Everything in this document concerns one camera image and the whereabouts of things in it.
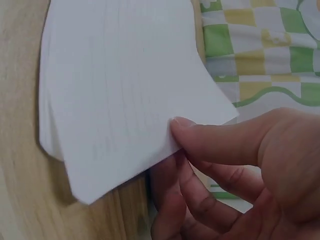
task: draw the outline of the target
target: white paper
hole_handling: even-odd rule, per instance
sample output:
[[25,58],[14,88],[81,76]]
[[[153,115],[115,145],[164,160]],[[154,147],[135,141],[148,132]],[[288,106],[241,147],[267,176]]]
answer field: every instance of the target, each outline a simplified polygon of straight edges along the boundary
[[176,152],[170,118],[221,125],[237,116],[200,60],[189,1],[56,0],[49,13],[40,142],[64,160],[81,202]]

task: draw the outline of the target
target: human hand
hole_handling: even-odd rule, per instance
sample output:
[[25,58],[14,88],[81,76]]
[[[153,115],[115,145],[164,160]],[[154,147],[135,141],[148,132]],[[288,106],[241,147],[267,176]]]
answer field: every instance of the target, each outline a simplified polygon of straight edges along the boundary
[[[171,131],[184,150],[151,169],[153,240],[320,239],[320,116],[279,108],[226,126],[176,118]],[[217,201],[188,161],[253,207],[242,214]]]

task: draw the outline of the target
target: wooden surface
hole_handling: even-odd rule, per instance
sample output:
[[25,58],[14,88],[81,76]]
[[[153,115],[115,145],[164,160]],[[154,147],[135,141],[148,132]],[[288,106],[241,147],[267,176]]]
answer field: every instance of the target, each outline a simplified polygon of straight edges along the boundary
[[[198,51],[204,60],[199,0]],[[38,144],[38,72],[47,0],[0,0],[0,240],[134,240],[149,230],[143,175],[91,206]]]

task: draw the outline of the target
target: stack of paper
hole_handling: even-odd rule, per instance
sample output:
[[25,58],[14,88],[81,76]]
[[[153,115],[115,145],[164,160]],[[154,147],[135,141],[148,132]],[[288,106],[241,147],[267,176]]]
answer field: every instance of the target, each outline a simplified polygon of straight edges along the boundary
[[195,39],[189,1],[51,1],[41,49],[40,143],[64,160],[81,202],[176,152],[170,118],[221,125],[236,117]]

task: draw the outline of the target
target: table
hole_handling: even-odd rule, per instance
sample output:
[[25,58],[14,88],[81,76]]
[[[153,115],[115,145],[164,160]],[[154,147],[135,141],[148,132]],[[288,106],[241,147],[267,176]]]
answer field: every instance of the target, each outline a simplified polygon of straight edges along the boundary
[[[205,60],[199,0],[192,0]],[[64,164],[38,143],[38,81],[48,0],[0,1],[0,240],[134,240],[149,231],[145,177],[96,201],[71,195]]]

